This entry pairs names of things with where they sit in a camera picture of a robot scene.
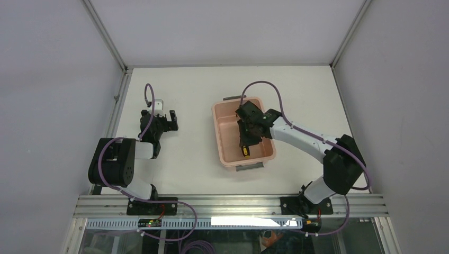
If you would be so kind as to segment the black yellow handled screwdriver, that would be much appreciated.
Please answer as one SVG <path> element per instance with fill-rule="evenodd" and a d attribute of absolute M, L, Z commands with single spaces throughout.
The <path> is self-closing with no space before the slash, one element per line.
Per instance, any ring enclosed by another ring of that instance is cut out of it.
<path fill-rule="evenodd" d="M 249 147 L 248 146 L 242 146 L 241 147 L 241 153 L 242 153 L 244 158 L 249 158 L 250 157 Z"/>

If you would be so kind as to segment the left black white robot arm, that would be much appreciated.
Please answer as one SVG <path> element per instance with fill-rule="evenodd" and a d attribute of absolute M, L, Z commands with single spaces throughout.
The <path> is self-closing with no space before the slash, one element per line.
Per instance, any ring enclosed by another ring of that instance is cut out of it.
<path fill-rule="evenodd" d="M 146 132 L 141 141 L 99 139 L 88 169 L 90 183 L 124 191 L 135 200 L 158 200 L 156 187 L 134 176 L 134 165 L 136 160 L 156 159 L 163 133 L 178 130 L 176 112 L 170 110 L 169 114 L 170 120 L 162 111 L 151 115 L 148 110 L 142 110 L 140 128 Z"/>

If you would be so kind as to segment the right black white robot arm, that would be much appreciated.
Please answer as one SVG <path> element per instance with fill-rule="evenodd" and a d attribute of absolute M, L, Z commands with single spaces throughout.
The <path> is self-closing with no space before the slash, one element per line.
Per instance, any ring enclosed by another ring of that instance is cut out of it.
<path fill-rule="evenodd" d="M 302 186 L 293 204 L 295 212 L 310 213 L 325 199 L 335 194 L 346 195 L 364 172 L 366 166 L 354 138 L 315 134 L 295 126 L 282 112 L 263 112 L 250 101 L 236 110 L 240 132 L 240 147 L 244 155 L 249 147 L 263 139 L 282 141 L 309 154 L 323 165 L 318 179 Z"/>

